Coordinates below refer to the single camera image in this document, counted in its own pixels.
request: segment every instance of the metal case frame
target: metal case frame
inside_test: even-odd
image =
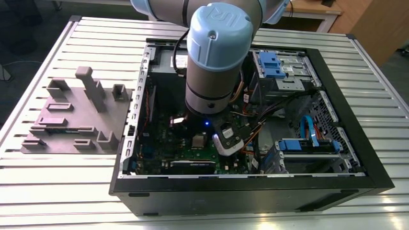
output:
[[[125,149],[119,149],[109,194],[119,196],[135,215],[321,211],[361,195],[374,195],[394,187],[318,50],[278,46],[252,46],[252,48],[281,48],[306,53],[338,116],[337,126],[344,129],[349,137],[366,176],[289,178],[260,175],[253,178],[230,179],[123,178],[119,176],[119,171],[121,170],[121,153]],[[141,92],[144,92],[144,79],[148,74],[149,52],[151,49],[147,47],[140,71],[143,80],[139,81],[137,86],[137,91]],[[139,111],[133,113],[133,117],[137,122]],[[132,139],[135,140],[135,137],[125,136],[123,143]]]

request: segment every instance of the light blue robot joint cap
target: light blue robot joint cap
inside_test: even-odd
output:
[[[218,2],[200,7],[188,35],[191,59],[208,71],[234,68],[249,52],[252,33],[250,17],[237,6]]]
[[[151,9],[149,0],[131,0],[131,4],[137,12],[151,15],[157,19]]]

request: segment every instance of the metal profile rail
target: metal profile rail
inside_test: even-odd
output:
[[[136,217],[108,195],[113,155],[29,155],[19,151],[53,78],[65,79],[71,87],[80,86],[76,68],[91,66],[104,87],[124,84],[135,89],[145,39],[177,39],[184,31],[163,22],[83,17],[68,23],[0,131],[0,227],[316,230],[409,226],[408,106],[358,42],[342,34],[261,29],[254,44],[320,50],[396,185],[380,195],[318,213]]]

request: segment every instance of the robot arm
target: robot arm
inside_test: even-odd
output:
[[[262,24],[277,23],[289,0],[131,0],[136,10],[189,28],[185,101],[214,115],[228,106],[241,64]]]

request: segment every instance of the cable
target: cable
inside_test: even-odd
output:
[[[0,66],[1,66],[1,77],[3,77],[3,79],[0,81],[11,82],[15,79],[12,76],[11,76],[11,78],[8,80],[5,79],[5,76],[4,76],[5,75],[4,74],[4,72],[5,72],[4,66],[11,66],[11,65],[19,64],[19,63],[43,64],[43,62],[40,62],[40,61],[13,61],[13,62],[7,63],[4,65],[0,64]]]
[[[147,120],[145,120],[145,124],[143,125],[143,129],[140,132],[140,136],[145,131],[147,125],[148,125],[148,121],[149,121],[149,93],[148,93],[148,89],[147,89],[147,105],[145,105],[145,111],[147,111]]]
[[[179,75],[183,75],[183,73],[181,73],[181,70],[176,66],[176,53],[177,53],[177,48],[180,46],[180,43],[185,39],[185,37],[188,36],[188,33],[189,33],[189,29],[185,31],[184,35],[181,35],[180,39],[176,42],[175,48],[173,48],[173,60],[172,60],[172,62],[173,62],[173,69],[175,69],[175,72]]]
[[[274,103],[273,105],[270,105],[264,112],[260,113],[257,120],[260,121],[265,116],[268,116],[269,114],[273,114],[274,112],[277,112],[280,109],[284,108],[284,106],[290,103],[294,99],[297,99],[298,97],[306,96],[306,95],[312,95],[313,93],[316,93],[316,90],[308,90],[304,92],[296,92],[292,95],[289,95],[288,97],[285,97],[281,101],[278,101],[277,103]]]
[[[258,101],[260,101],[260,108],[262,109],[262,102],[264,102],[264,100],[262,100],[262,95],[261,95],[261,83],[260,83],[260,77],[258,77],[258,75],[256,75],[256,72],[253,73],[253,77],[256,77],[256,79],[257,79],[257,85],[258,85]]]
[[[241,94],[242,87],[244,87],[244,73],[242,73],[242,70],[240,70],[240,84],[238,84],[238,87],[237,87],[237,90],[236,90],[236,94],[234,94],[233,98],[230,99],[229,103],[233,103],[237,100],[237,98]]]
[[[241,113],[237,113],[237,112],[233,112],[233,111],[230,111],[230,113],[232,113],[232,114],[237,114],[237,115],[240,115],[240,116],[253,116],[253,115],[241,114]]]
[[[248,144],[250,143],[250,141],[254,139],[254,137],[257,136],[257,134],[260,133],[260,131],[261,131],[261,127],[260,127],[260,129],[253,133],[253,135],[250,136],[250,138],[249,138],[248,142],[245,143],[244,147],[241,148],[241,150],[245,149],[246,145],[248,145]]]
[[[308,131],[309,131],[309,137],[313,141],[313,146],[320,146],[317,141],[317,133],[314,131],[314,122],[309,115],[304,115],[300,122],[300,135],[301,138],[305,138],[305,121],[308,122]]]
[[[13,64],[17,64],[17,63],[36,63],[36,64],[43,64],[43,62],[40,62],[40,61],[15,61],[15,62],[11,62],[11,63],[4,64],[3,66],[9,66],[9,65],[13,65]]]
[[[292,0],[289,0],[289,4],[290,4],[290,11],[289,11],[289,17],[292,18],[293,17],[293,15],[294,15],[294,6],[293,6],[293,2],[292,2]]]

